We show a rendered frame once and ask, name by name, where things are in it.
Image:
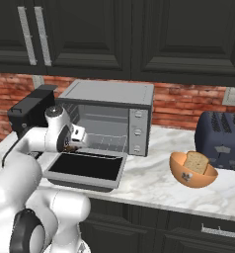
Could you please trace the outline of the orange bowl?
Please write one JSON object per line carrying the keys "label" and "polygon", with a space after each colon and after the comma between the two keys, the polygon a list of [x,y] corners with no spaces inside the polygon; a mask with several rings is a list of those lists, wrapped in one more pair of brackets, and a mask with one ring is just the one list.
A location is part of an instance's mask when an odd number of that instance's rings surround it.
{"label": "orange bowl", "polygon": [[187,154],[184,152],[173,152],[169,159],[171,172],[175,179],[190,188],[203,188],[215,181],[218,172],[210,164],[203,174],[199,174],[184,166]]}

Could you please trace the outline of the grey toaster oven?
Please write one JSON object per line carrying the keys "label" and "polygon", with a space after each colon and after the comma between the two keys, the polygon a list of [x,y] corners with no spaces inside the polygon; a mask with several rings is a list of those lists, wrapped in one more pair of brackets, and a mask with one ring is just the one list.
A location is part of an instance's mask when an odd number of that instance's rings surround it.
{"label": "grey toaster oven", "polygon": [[[55,103],[63,107],[71,122],[87,134],[126,135],[129,155],[148,154],[154,86],[151,84],[75,80]],[[136,118],[135,111],[142,111]],[[135,135],[140,128],[142,135]],[[141,147],[134,152],[134,145]]]}

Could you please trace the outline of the toasted bread slice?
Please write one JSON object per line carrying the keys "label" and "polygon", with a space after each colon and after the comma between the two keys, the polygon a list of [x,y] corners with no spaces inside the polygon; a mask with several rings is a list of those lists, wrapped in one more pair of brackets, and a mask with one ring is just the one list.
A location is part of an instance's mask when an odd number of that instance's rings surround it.
{"label": "toasted bread slice", "polygon": [[196,151],[189,151],[184,166],[198,174],[204,174],[209,160],[203,154]]}

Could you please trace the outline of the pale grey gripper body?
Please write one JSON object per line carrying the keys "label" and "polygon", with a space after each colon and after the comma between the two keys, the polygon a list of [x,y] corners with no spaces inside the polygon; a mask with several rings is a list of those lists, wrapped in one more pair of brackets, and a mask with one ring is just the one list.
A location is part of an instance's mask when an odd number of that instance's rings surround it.
{"label": "pale grey gripper body", "polygon": [[76,129],[72,132],[69,144],[78,148],[84,148],[89,145],[88,134],[85,131]]}

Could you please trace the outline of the dark cupboard door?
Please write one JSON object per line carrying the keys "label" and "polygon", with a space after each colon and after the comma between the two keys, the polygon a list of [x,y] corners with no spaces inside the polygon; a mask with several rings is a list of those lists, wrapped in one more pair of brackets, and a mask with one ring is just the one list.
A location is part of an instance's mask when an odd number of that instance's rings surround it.
{"label": "dark cupboard door", "polygon": [[133,0],[131,78],[235,87],[235,0]]}
{"label": "dark cupboard door", "polygon": [[90,199],[89,216],[80,223],[91,253],[153,253],[158,211]]}
{"label": "dark cupboard door", "polygon": [[[23,36],[18,6],[27,8],[27,18],[32,36],[36,65],[30,65]],[[0,0],[0,72],[44,75],[44,65],[34,0]]]}
{"label": "dark cupboard door", "polygon": [[130,78],[131,0],[34,0],[43,7],[49,75]]}

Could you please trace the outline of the toaster oven glass door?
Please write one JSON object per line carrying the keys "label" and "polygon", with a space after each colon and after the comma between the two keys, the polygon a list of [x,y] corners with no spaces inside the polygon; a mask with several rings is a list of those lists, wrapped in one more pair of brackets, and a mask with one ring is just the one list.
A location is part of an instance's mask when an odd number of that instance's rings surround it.
{"label": "toaster oven glass door", "polygon": [[61,153],[43,177],[55,185],[107,193],[118,188],[126,157],[124,152],[92,148]]}

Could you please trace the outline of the dark lower cupboard door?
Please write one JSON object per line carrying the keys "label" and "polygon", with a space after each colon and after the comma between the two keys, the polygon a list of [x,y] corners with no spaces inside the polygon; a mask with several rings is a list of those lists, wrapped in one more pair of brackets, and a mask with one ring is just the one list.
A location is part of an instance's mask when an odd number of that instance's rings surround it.
{"label": "dark lower cupboard door", "polygon": [[90,199],[89,216],[80,223],[91,253],[153,253],[158,211]]}

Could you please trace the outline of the black coffee machine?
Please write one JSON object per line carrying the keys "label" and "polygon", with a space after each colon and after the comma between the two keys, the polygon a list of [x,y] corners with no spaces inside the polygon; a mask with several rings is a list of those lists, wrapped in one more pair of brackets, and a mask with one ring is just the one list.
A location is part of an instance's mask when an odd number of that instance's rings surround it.
{"label": "black coffee machine", "polygon": [[31,127],[47,127],[44,111],[55,105],[56,85],[40,85],[27,97],[8,110],[12,130],[21,138]]}

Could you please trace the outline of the dark drawer front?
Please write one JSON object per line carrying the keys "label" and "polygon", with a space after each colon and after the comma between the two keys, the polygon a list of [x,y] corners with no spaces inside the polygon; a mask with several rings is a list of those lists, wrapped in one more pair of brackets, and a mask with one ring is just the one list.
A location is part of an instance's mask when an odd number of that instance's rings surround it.
{"label": "dark drawer front", "polygon": [[235,238],[201,232],[205,227],[234,231],[235,221],[172,212],[163,236],[162,253],[235,253]]}

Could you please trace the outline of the grey wall outlet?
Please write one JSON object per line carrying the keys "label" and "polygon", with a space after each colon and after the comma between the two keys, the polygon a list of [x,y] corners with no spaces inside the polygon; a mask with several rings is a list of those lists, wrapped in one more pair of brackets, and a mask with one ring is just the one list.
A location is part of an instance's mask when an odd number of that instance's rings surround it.
{"label": "grey wall outlet", "polygon": [[34,88],[37,89],[40,85],[44,84],[43,77],[41,75],[34,75],[33,83],[34,83]]}
{"label": "grey wall outlet", "polygon": [[226,88],[222,104],[224,106],[235,106],[235,87]]}

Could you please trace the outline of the dark blue toaster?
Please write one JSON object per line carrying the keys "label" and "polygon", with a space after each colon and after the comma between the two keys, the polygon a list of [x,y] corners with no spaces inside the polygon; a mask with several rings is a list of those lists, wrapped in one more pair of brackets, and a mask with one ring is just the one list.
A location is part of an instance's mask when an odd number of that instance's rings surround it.
{"label": "dark blue toaster", "polygon": [[213,167],[235,171],[235,113],[203,112],[196,125],[195,145]]}

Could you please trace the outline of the dark upper cupboard door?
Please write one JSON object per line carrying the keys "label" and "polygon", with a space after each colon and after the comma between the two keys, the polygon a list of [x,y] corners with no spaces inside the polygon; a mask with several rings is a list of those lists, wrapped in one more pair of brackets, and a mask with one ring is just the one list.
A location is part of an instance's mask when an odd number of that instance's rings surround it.
{"label": "dark upper cupboard door", "polygon": [[131,78],[235,87],[235,0],[133,0]]}
{"label": "dark upper cupboard door", "polygon": [[49,75],[130,78],[131,0],[34,0],[43,7]]}
{"label": "dark upper cupboard door", "polygon": [[[23,36],[18,6],[27,8],[27,18],[32,36],[36,65],[30,65]],[[44,75],[44,65],[34,0],[0,0],[0,72]]]}

